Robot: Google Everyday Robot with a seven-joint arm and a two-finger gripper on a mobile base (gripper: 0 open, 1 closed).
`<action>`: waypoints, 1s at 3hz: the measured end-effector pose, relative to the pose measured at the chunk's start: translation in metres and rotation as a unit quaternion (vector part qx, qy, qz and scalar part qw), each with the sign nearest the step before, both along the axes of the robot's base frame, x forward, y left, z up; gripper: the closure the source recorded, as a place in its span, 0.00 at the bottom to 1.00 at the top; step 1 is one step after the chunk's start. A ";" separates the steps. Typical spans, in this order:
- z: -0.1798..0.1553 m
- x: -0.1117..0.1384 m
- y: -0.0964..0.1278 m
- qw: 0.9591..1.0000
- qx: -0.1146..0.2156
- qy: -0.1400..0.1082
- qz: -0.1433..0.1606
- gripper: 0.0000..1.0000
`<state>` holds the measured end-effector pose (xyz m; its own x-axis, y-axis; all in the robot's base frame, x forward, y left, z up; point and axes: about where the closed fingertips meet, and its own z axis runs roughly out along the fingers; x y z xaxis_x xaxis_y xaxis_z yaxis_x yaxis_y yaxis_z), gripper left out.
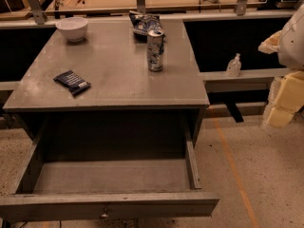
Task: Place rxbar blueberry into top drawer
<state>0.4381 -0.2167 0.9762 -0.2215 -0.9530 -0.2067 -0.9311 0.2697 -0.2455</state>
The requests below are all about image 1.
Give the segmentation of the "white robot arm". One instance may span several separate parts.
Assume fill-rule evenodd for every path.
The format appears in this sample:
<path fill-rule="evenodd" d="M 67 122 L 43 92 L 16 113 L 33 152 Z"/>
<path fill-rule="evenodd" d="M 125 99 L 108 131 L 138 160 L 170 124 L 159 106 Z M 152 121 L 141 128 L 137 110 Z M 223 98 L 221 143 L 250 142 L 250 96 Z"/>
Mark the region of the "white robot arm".
<path fill-rule="evenodd" d="M 263 114 L 264 126 L 283 128 L 304 106 L 304 5 L 258 50 L 267 54 L 276 52 L 279 63 L 292 70 L 284 77 L 274 78 Z"/>

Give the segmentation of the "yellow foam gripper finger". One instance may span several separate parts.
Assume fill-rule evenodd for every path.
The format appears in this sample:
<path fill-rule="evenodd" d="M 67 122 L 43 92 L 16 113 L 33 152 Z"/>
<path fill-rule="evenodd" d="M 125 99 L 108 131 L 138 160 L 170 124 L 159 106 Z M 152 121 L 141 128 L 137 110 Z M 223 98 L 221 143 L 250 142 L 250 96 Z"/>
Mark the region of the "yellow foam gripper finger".
<path fill-rule="evenodd" d="M 304 72 L 295 71 L 284 77 L 275 77 L 271 83 L 261 126 L 283 128 L 303 106 Z"/>

